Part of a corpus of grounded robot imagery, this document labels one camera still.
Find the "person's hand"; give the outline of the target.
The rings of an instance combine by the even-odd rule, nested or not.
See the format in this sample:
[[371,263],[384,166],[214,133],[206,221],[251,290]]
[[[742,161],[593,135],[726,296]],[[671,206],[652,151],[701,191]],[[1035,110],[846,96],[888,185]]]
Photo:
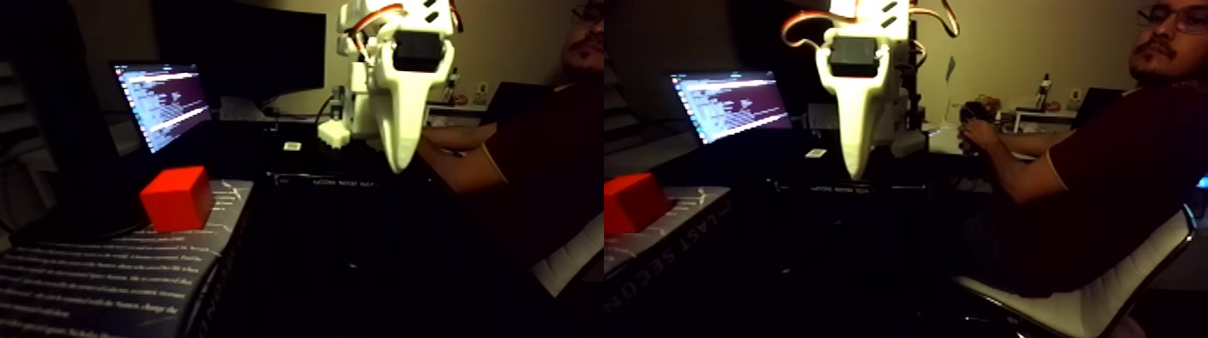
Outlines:
[[960,132],[963,140],[983,155],[994,155],[1004,150],[1001,138],[986,120],[963,120]]

